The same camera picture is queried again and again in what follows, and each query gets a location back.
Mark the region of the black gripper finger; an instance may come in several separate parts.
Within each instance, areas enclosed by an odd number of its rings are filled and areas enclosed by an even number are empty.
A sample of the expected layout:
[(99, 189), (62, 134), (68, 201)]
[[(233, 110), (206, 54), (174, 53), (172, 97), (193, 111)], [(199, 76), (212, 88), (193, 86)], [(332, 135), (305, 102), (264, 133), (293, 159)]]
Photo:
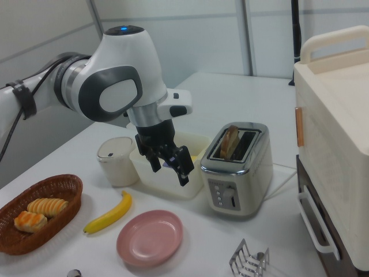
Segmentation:
[(154, 173), (158, 172), (161, 169), (161, 164), (159, 161), (160, 154), (155, 149), (149, 147), (145, 154), (145, 157), (150, 163), (150, 166)]
[(180, 186), (189, 182), (189, 174), (194, 170), (194, 164), (188, 148), (184, 145), (171, 150), (168, 164), (176, 172)]

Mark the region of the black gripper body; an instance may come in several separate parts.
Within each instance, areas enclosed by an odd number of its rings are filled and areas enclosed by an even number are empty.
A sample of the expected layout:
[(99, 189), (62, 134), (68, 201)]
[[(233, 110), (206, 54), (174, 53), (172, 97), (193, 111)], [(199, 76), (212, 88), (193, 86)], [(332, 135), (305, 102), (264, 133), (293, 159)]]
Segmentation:
[(173, 156), (175, 128), (171, 119), (149, 127), (136, 127), (136, 143), (141, 155)]

